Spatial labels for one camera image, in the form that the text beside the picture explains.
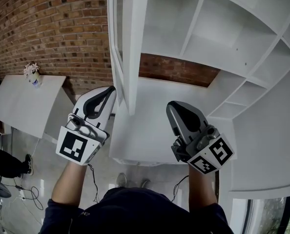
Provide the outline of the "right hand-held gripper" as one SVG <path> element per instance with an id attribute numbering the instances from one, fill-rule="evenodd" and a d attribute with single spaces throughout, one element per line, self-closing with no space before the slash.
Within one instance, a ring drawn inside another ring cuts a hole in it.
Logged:
<path id="1" fill-rule="evenodd" d="M 166 114 L 171 128 L 178 138 L 171 149 L 178 161 L 182 161 L 202 174 L 220 170 L 234 156 L 234 150 L 224 134 L 213 125 L 207 125 L 203 113 L 196 107 L 180 101 L 169 102 Z M 202 130 L 189 138 L 190 131 Z"/>

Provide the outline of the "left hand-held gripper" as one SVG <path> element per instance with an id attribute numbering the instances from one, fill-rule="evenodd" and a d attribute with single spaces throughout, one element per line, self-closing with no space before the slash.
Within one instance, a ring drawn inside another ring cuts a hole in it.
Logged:
<path id="1" fill-rule="evenodd" d="M 105 128 L 116 96 L 114 86 L 95 88 L 81 95 L 73 113 L 68 115 L 66 126 L 60 129 L 56 154 L 87 165 L 109 138 Z"/>

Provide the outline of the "white cabinet door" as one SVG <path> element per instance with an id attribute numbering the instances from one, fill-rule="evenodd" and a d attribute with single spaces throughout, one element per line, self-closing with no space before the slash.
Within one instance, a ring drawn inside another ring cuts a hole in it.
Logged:
<path id="1" fill-rule="evenodd" d="M 135 114 L 148 0 L 107 0 L 109 51 L 118 104 Z"/>

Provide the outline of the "person's right forearm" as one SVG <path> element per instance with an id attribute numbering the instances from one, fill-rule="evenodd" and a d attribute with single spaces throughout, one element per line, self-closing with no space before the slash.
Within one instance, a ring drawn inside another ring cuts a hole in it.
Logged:
<path id="1" fill-rule="evenodd" d="M 218 203 L 211 181 L 204 175 L 189 166 L 189 212 L 199 211 L 203 207 Z"/>

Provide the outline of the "person's left forearm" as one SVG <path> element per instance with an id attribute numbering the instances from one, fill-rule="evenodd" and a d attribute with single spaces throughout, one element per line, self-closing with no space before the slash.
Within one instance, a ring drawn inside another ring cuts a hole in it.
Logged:
<path id="1" fill-rule="evenodd" d="M 60 204 L 79 207 L 87 166 L 69 161 L 56 182 L 51 199 Z"/>

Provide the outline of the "white desk with hutch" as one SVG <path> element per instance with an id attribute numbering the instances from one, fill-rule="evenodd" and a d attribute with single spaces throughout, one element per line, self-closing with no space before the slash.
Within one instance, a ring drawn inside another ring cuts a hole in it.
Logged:
<path id="1" fill-rule="evenodd" d="M 169 101 L 199 108 L 236 147 L 233 119 L 290 70 L 290 0 L 148 0 L 141 54 L 218 69 L 205 87 L 138 77 L 136 109 L 118 104 L 109 154 L 141 165 L 176 163 Z"/>

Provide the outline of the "white side table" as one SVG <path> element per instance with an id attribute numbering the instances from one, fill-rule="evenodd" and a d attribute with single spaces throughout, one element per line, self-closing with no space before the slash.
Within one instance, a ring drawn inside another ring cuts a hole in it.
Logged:
<path id="1" fill-rule="evenodd" d="M 7 75 L 0 85 L 0 121 L 57 143 L 74 107 L 62 88 L 65 76 L 42 76 L 35 88 L 23 75 Z"/>

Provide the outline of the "pink flowers in vase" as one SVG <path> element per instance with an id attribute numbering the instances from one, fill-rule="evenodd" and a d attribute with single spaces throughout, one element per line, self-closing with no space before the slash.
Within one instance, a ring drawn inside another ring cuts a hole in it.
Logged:
<path id="1" fill-rule="evenodd" d="M 30 63 L 25 65 L 23 70 L 23 75 L 25 79 L 31 83 L 35 88 L 39 88 L 41 86 L 41 76 L 39 73 L 39 66 L 36 62 L 31 61 Z"/>

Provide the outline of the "person's left grey shoe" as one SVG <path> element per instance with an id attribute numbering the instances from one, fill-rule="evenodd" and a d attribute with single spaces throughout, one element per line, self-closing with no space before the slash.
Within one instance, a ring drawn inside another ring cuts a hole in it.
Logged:
<path id="1" fill-rule="evenodd" d="M 117 177 L 116 184 L 118 188 L 126 187 L 127 185 L 127 178 L 124 173 L 120 173 Z"/>

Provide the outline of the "person's dark navy shirt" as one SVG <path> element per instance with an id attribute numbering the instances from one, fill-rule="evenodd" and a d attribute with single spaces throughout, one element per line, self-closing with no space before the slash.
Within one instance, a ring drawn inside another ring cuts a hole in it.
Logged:
<path id="1" fill-rule="evenodd" d="M 219 204 L 190 213 L 163 194 L 144 188 L 113 188 L 85 210 L 49 200 L 40 234 L 118 233 L 120 228 L 143 233 L 196 230 L 198 234 L 233 234 Z"/>

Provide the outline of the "black framed window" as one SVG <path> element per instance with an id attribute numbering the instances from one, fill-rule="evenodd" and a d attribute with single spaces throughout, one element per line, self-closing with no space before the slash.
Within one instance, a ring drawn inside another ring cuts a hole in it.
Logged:
<path id="1" fill-rule="evenodd" d="M 290 196 L 234 199 L 229 225 L 234 234 L 290 234 Z"/>

